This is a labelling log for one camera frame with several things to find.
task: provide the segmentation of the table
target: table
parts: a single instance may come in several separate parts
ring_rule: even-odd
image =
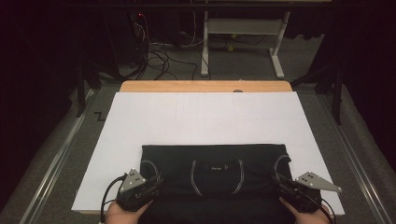
[[[331,2],[332,0],[233,0],[230,2]],[[246,20],[246,19],[209,19],[209,14],[206,11],[204,16],[204,46],[202,50],[201,60],[201,75],[207,76],[209,74],[209,49],[207,41],[209,34],[236,34],[236,35],[276,35],[276,44],[273,48],[269,48],[271,60],[276,72],[276,77],[279,79],[285,78],[285,75],[280,65],[277,56],[280,44],[285,34],[288,25],[290,12],[286,11],[282,20]]]
[[[315,171],[331,181],[286,81],[127,81],[113,100],[72,210],[98,213],[108,184],[139,168],[143,145],[259,143],[285,144],[293,177]],[[337,215],[345,213],[335,193],[322,196]]]

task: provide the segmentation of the white paper sheet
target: white paper sheet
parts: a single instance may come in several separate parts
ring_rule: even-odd
[[[139,170],[142,145],[214,144],[285,144],[293,177],[332,182],[295,92],[118,92],[72,210],[99,211],[110,182]],[[336,193],[322,197],[345,213]]]

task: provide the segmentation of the metal bracket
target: metal bracket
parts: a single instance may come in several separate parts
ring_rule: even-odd
[[[141,174],[139,174],[135,168],[132,168],[120,187],[120,193],[123,193],[129,189],[134,189],[145,183],[146,179]]]
[[[312,172],[306,172],[305,174],[300,175],[296,178],[296,182],[311,189],[324,189],[335,191],[337,193],[341,193],[343,191],[340,187],[335,186],[333,183],[330,183]]]

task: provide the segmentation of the human hand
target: human hand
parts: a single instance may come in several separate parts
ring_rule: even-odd
[[[136,212],[129,212],[122,210],[116,202],[112,202],[107,209],[106,224],[137,224],[140,216],[148,209],[151,203],[152,201],[146,203]]]
[[[330,224],[330,220],[327,219],[320,209],[312,214],[300,213],[283,198],[279,198],[279,200],[294,214],[296,217],[296,224]],[[325,205],[322,205],[322,207],[329,214],[329,208]]]

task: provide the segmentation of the metal rail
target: metal rail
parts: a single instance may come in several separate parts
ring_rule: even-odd
[[[353,146],[349,143],[342,126],[338,125],[334,120],[331,112],[332,109],[326,99],[326,96],[320,95],[318,98],[321,105],[325,108],[329,120],[332,121],[332,126],[336,130],[341,145],[344,149],[343,151],[346,156],[346,161],[348,162],[354,176],[356,177],[358,184],[361,187],[361,191],[373,211],[376,221],[380,224],[392,224],[393,222],[390,219],[387,210],[385,209],[384,205],[378,197],[375,186],[370,180],[370,177],[364,171],[364,168],[361,165],[361,162],[359,161],[359,158],[356,155]]]
[[[68,4],[64,7],[90,10],[178,10],[178,11],[274,11],[281,10],[345,10],[363,7],[362,4],[346,4],[332,2],[260,2],[260,3],[193,3],[193,4]]]
[[[70,146],[73,143],[73,139],[76,133],[78,132],[79,127],[82,124],[82,121],[84,121],[85,119],[85,111],[90,107],[93,101],[92,98],[95,95],[96,94],[94,94],[92,90],[90,90],[87,93],[85,99],[87,101],[87,106],[85,107],[85,110],[82,112],[81,116],[76,119],[70,133],[67,135],[66,139],[64,140],[63,145],[61,146],[58,153],[55,155],[54,159],[52,160],[52,163],[50,164],[47,173],[44,175],[44,178],[41,181],[41,184],[38,187],[35,196],[33,197],[23,217],[21,218],[20,224],[36,223],[38,217],[41,214],[41,211],[44,208],[44,205],[48,197],[50,196],[50,193],[56,183],[56,180],[58,179],[58,176],[64,167],[64,163],[66,162],[67,156],[69,155]]]

